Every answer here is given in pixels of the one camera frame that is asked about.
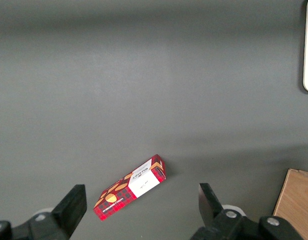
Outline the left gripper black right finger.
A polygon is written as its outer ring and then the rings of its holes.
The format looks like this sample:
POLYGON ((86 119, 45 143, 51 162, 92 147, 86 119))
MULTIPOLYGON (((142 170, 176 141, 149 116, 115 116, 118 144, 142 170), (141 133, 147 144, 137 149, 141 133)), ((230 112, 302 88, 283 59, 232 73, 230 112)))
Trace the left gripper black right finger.
POLYGON ((204 226, 192 235, 192 240, 302 239, 284 218, 263 216, 254 222, 235 209, 225 209, 208 183, 199 184, 199 211, 204 226))

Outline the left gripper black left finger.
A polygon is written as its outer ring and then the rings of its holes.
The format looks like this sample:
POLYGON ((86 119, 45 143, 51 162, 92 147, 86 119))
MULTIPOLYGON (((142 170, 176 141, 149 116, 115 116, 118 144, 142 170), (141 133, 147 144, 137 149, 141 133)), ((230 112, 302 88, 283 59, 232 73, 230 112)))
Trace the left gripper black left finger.
POLYGON ((85 185, 75 185, 51 211, 40 211, 12 227, 0 220, 0 240, 68 240, 87 210, 85 185))

